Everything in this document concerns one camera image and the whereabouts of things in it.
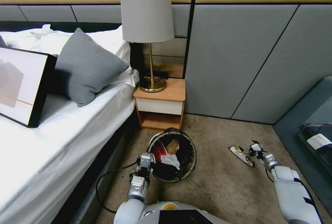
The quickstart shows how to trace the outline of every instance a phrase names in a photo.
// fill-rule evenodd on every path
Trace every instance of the white drawer front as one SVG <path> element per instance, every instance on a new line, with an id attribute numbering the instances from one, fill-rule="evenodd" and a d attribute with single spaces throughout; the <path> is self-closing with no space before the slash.
<path id="1" fill-rule="evenodd" d="M 139 111 L 181 115 L 182 102 L 136 98 Z"/>

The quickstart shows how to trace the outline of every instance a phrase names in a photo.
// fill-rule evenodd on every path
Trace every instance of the beige carpet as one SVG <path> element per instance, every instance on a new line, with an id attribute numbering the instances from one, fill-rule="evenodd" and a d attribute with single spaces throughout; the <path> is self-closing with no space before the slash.
<path id="1" fill-rule="evenodd" d="M 282 165 L 299 171 L 272 126 L 186 114 L 182 130 L 195 144 L 196 167 L 185 180 L 175 184 L 162 183 L 152 176 L 148 204 L 157 200 L 193 204 L 232 224 L 286 223 L 264 167 L 257 161 L 256 167 L 251 168 L 227 149 L 231 145 L 248 148 L 254 139 L 262 142 L 264 149 L 272 152 Z M 137 130 L 128 142 L 120 166 L 133 163 L 145 152 L 155 133 Z M 108 208 L 117 210 L 127 200 L 130 170 L 122 170 L 114 177 L 105 201 Z M 332 223 L 320 201 L 314 197 L 324 223 Z M 95 223 L 111 224 L 114 216 L 102 209 Z"/>

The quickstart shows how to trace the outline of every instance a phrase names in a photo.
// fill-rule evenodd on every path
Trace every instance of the brass lamp base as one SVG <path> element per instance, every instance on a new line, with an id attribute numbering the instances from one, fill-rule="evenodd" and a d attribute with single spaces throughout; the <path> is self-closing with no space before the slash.
<path id="1" fill-rule="evenodd" d="M 139 88 L 145 92 L 155 93 L 166 88 L 166 81 L 163 78 L 145 76 L 139 81 Z"/>

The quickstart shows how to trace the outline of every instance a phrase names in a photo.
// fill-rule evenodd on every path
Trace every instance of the lamp stand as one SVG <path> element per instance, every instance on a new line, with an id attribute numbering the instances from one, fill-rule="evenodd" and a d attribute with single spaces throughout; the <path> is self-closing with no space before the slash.
<path id="1" fill-rule="evenodd" d="M 149 43 L 150 73 L 151 76 L 145 76 L 139 81 L 139 88 L 145 92 L 155 93 L 166 88 L 166 81 L 163 78 L 153 76 L 152 49 Z"/>

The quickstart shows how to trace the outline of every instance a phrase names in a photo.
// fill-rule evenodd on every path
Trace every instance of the gray sofa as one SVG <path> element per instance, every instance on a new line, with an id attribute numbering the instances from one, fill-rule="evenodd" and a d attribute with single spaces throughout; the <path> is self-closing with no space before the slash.
<path id="1" fill-rule="evenodd" d="M 298 138 L 304 124 L 332 122 L 332 76 L 324 78 L 274 126 L 280 140 L 332 216 L 332 177 Z"/>

